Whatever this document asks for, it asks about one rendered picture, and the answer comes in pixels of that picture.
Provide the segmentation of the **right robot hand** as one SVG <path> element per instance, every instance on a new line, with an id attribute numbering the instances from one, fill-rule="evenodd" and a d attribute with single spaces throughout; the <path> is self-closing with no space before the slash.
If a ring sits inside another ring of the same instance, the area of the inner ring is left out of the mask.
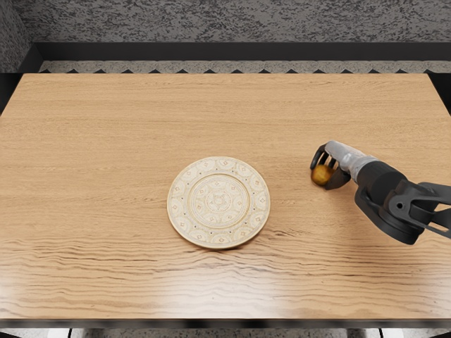
<path id="1" fill-rule="evenodd" d="M 326 190 L 332 190 L 344 186 L 350 180 L 356 182 L 359 171 L 366 164 L 374 161 L 378 159 L 351 146 L 331 140 L 316 150 L 310 169 L 314 169 L 317 165 L 328 165 L 335 169 L 332 178 L 323 187 Z"/>

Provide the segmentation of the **small golden brown fruit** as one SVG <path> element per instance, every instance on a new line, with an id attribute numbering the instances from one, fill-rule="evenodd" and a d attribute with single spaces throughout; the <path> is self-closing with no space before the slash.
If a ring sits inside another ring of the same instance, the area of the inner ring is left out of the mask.
<path id="1" fill-rule="evenodd" d="M 320 187 L 324 187 L 332 178 L 334 172 L 335 169 L 328 165 L 317 165 L 311 170 L 311 181 Z"/>

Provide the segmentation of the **cream patterned plate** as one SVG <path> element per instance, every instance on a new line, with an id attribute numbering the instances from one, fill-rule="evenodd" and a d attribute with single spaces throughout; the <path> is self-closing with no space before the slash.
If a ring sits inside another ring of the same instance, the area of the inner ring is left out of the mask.
<path id="1" fill-rule="evenodd" d="M 167 212 L 187 241 L 222 250 L 253 239 L 268 220 L 271 199 L 263 177 L 236 158 L 213 156 L 195 161 L 174 179 Z"/>

